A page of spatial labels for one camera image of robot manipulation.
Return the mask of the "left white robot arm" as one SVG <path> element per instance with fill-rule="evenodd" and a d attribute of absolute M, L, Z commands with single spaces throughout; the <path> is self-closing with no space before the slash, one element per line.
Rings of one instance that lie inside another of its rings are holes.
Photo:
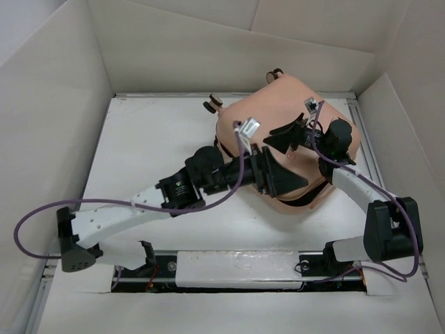
<path fill-rule="evenodd" d="M 233 194 L 252 185 L 271 198 L 302 189 L 307 178 L 283 167 L 267 147 L 253 145 L 251 151 L 225 162 L 213 146 L 200 148 L 174 175 L 136 194 L 129 202 L 107 200 L 105 206 L 73 212 L 56 212 L 62 270 L 73 273 L 96 263 L 134 270 L 147 276 L 154 270 L 151 243 L 139 237 L 135 246 L 113 246 L 105 241 L 138 225 L 210 209 L 204 195 Z"/>

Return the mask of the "pink hard-shell suitcase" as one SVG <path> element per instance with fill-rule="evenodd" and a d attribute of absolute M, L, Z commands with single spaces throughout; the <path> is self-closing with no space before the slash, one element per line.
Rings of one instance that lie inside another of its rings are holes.
<path fill-rule="evenodd" d="M 293 188 L 285 180 L 284 193 L 263 198 L 278 212 L 297 214 L 315 208 L 334 190 L 320 172 L 319 154 L 353 161 L 361 138 L 351 120 L 301 80 L 279 68 L 268 72 L 266 80 L 265 87 L 229 106 L 224 106 L 214 93 L 203 106 L 218 116 L 214 145 L 226 158 L 238 155 L 232 123 L 254 118 L 250 143 L 268 148 L 279 165 L 295 173 L 299 182 Z"/>

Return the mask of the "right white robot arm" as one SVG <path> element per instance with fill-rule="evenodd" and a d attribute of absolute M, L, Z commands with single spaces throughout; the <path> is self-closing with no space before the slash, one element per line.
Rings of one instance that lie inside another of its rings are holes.
<path fill-rule="evenodd" d="M 355 167 L 359 147 L 355 126 L 340 113 L 309 117 L 268 116 L 255 136 L 271 149 L 283 167 L 297 177 L 285 177 L 286 193 L 272 200 L 280 211 L 296 213 L 320 204 L 334 189 L 343 191 L 366 215 L 363 234 L 329 241 L 321 265 L 326 275 L 341 275 L 353 262 L 374 262 L 413 257 L 413 269 L 399 276 L 409 278 L 418 267 L 423 249 L 419 209 L 411 197 L 400 198 L 382 189 Z"/>

